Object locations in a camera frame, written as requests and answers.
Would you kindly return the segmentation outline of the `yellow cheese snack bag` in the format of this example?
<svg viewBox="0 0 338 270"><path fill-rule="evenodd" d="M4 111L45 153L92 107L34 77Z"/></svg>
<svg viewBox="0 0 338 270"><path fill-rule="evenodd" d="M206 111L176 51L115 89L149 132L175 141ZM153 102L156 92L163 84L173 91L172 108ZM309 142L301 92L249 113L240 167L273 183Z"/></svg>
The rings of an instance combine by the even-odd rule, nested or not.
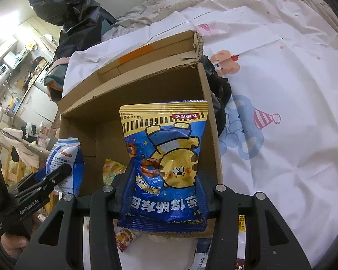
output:
<svg viewBox="0 0 338 270"><path fill-rule="evenodd" d="M107 158L102 170L102 178L105 185L111 185L114 178L125 173L127 166Z"/></svg>

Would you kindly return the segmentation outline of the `small red cake snack packet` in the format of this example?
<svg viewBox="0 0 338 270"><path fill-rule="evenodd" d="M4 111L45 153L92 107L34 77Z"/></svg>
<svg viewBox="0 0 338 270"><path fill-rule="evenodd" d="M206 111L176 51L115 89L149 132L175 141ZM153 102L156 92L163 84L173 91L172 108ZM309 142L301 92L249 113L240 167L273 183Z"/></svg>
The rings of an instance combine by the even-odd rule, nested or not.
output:
<svg viewBox="0 0 338 270"><path fill-rule="evenodd" d="M142 233L134 230L119 228L115 234L116 246L121 252L124 252L141 235Z"/></svg>

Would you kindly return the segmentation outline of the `blue yellow tiger snack bag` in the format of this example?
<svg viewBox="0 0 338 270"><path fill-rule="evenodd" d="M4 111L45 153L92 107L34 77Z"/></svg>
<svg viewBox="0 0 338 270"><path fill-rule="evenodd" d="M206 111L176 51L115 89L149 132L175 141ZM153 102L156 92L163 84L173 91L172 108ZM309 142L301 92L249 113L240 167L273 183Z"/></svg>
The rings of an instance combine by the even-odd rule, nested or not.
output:
<svg viewBox="0 0 338 270"><path fill-rule="evenodd" d="M119 227L152 233L205 231L195 188L208 111L207 101L120 107L135 189Z"/></svg>

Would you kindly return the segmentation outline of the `white blue snack bag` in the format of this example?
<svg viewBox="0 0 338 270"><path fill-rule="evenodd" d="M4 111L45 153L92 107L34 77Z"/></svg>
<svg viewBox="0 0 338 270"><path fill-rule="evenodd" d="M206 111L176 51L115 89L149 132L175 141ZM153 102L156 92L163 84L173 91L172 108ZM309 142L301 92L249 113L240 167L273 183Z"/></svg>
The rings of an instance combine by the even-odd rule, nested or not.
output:
<svg viewBox="0 0 338 270"><path fill-rule="evenodd" d="M79 139L58 139L46 160L46 174L57 175L54 191L77 197L83 181L84 166Z"/></svg>

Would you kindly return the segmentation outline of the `white kitchen cabinet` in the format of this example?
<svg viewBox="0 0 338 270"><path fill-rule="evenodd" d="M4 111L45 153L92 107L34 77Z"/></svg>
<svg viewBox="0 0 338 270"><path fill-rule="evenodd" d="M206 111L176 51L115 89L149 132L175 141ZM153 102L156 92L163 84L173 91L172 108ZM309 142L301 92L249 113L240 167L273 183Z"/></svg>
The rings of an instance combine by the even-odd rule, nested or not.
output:
<svg viewBox="0 0 338 270"><path fill-rule="evenodd" d="M47 93L32 85L24 94L14 114L13 126L20 128L25 123L51 127L58 112L58 106Z"/></svg>

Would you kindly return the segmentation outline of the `brown cardboard box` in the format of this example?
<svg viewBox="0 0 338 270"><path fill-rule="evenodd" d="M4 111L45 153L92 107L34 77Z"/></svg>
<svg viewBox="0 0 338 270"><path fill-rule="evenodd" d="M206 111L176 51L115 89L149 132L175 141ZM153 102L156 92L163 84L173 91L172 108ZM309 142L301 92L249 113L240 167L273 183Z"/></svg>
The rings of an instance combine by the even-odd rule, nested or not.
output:
<svg viewBox="0 0 338 270"><path fill-rule="evenodd" d="M103 183L104 162L133 162L134 197L121 227L208 237L214 231L200 198L206 176L222 179L214 95L204 69L203 37L185 31L117 58L59 103L60 135L81 143L79 195Z"/></svg>

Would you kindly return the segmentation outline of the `white cartoon bed sheet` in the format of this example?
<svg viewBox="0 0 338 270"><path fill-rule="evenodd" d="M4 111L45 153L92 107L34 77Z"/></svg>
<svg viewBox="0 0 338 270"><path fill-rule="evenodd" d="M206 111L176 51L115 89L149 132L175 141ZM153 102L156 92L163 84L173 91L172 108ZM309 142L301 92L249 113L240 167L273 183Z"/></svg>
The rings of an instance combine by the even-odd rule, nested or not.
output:
<svg viewBox="0 0 338 270"><path fill-rule="evenodd" d="M197 31L232 95L222 179L264 192L317 266L338 236L338 34L302 0L205 0L69 60L63 97L142 46Z"/></svg>

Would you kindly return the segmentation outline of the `crumpled floral blanket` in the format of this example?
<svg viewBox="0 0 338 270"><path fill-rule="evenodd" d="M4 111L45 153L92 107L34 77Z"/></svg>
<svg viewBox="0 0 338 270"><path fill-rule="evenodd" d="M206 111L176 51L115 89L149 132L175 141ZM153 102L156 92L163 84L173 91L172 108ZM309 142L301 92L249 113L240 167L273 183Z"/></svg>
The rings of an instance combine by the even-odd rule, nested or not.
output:
<svg viewBox="0 0 338 270"><path fill-rule="evenodd" d="M145 0L117 18L117 22L102 35L107 41L162 21L174 12L181 12L205 0Z"/></svg>

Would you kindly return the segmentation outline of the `black plastic garbage bag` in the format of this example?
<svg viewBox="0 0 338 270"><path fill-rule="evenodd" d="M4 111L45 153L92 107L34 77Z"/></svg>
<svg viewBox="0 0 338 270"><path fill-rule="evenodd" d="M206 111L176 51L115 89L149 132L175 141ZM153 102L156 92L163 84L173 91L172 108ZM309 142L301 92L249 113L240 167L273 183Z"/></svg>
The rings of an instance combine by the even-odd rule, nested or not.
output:
<svg viewBox="0 0 338 270"><path fill-rule="evenodd" d="M116 19L95 0L28 0L35 14L60 26L55 59L70 57L101 42L102 23L114 25Z"/></svg>

